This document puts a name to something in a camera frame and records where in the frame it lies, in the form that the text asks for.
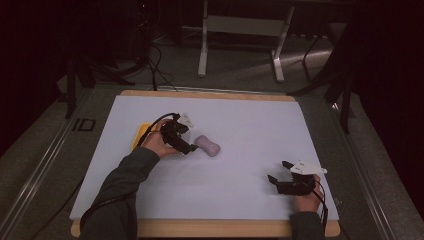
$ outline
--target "gray sleeve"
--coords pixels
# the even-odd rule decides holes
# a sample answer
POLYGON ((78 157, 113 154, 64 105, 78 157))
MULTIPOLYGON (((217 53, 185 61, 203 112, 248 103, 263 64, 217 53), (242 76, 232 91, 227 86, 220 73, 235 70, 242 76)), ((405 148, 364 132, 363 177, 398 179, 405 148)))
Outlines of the gray sleeve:
MULTIPOLYGON (((137 147, 126 156, 103 182, 93 205, 138 190, 159 156, 146 148, 137 147)), ((137 213, 135 196, 101 207, 86 220, 79 239, 136 239, 137 213)))
POLYGON ((290 216, 293 240, 325 239, 321 219, 315 212, 298 212, 290 216))

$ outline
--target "wooden table edge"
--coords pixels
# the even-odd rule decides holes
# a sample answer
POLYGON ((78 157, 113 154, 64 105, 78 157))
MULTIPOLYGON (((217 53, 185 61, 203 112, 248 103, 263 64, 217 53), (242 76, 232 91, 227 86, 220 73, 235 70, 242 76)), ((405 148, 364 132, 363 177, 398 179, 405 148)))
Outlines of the wooden table edge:
POLYGON ((205 99, 233 99, 233 100, 258 100, 258 101, 290 101, 294 97, 285 95, 247 94, 247 93, 212 93, 212 92, 168 92, 168 91, 141 91, 124 90, 121 96, 145 97, 174 97, 174 98, 205 98, 205 99))
MULTIPOLYGON (((75 220, 71 234, 79 237, 80 221, 75 220)), ((337 220, 329 220, 326 237, 340 234, 337 220)), ((204 220, 204 219, 151 219, 138 221, 138 237, 287 237, 291 236, 288 220, 204 220)))

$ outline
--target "pink object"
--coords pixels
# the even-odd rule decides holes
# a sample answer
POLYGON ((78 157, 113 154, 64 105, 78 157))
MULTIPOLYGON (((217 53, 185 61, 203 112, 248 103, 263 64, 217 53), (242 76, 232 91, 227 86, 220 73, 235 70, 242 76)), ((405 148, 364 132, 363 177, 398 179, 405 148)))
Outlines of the pink object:
POLYGON ((212 142, 204 135, 200 135, 196 138, 194 144, 203 149, 203 151, 205 151, 210 157, 215 157, 221 150, 221 147, 218 144, 212 142))

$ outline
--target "hand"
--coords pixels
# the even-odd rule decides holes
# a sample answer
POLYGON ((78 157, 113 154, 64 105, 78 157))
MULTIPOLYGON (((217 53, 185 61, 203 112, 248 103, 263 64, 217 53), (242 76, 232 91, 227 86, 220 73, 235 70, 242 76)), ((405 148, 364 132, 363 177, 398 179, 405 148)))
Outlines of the hand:
POLYGON ((156 124, 156 128, 154 132, 151 132, 147 139, 143 142, 141 146, 152 150, 155 152, 160 158, 176 154, 178 150, 173 147, 167 146, 162 139, 162 134, 160 133, 160 129, 167 121, 171 121, 171 119, 164 119, 159 121, 156 124))
MULTIPOLYGON (((314 175, 314 178, 316 181, 314 191, 322 198, 323 193, 319 185, 320 178, 317 175, 314 175)), ((317 212, 320 204, 321 201, 313 192, 305 196, 294 196, 294 207, 298 212, 317 212)))

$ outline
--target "metal rail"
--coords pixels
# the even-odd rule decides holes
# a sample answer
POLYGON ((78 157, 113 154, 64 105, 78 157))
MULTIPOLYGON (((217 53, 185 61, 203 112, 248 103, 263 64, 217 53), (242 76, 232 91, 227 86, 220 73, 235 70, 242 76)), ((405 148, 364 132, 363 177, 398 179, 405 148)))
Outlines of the metal rail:
POLYGON ((347 150, 349 152, 349 155, 351 156, 353 160, 353 170, 356 175, 356 178, 358 180, 359 186, 361 187, 365 201, 368 204, 368 207, 370 209, 370 212, 374 218, 374 221, 377 225, 378 231, 380 232, 380 235, 383 239, 387 240, 395 240, 395 234, 393 232, 392 227, 390 226, 386 214, 384 213, 383 208, 381 207, 381 204, 378 200, 378 197, 374 191, 374 188, 371 184, 370 178, 365 171, 365 167, 362 163, 362 159, 359 157, 357 150, 355 149, 354 144, 352 143, 352 140, 344 134, 344 130, 342 129, 340 123, 339 123, 339 112, 338 110, 335 111, 331 107, 331 116, 334 121, 334 124, 337 128, 339 128, 338 134, 340 135, 341 139, 345 142, 345 145, 347 146, 347 150))
POLYGON ((19 192, 17 198, 15 199, 12 207, 6 215, 6 218, 0 224, 0 239, 8 240, 11 239, 13 232, 15 231, 17 225, 22 219, 23 214, 27 210, 29 204, 37 193, 41 183, 44 180, 44 177, 47 175, 51 165, 56 159, 57 154, 59 153, 63 142, 66 139, 66 136, 71 130, 71 126, 76 120, 76 115, 81 109, 81 106, 86 101, 88 96, 91 94, 91 90, 82 89, 80 94, 80 101, 76 108, 74 114, 65 121, 65 123, 60 128, 59 132, 54 137, 52 143, 49 145, 47 151, 44 153, 40 162, 38 163, 36 169, 27 179, 23 185, 21 191, 19 192))

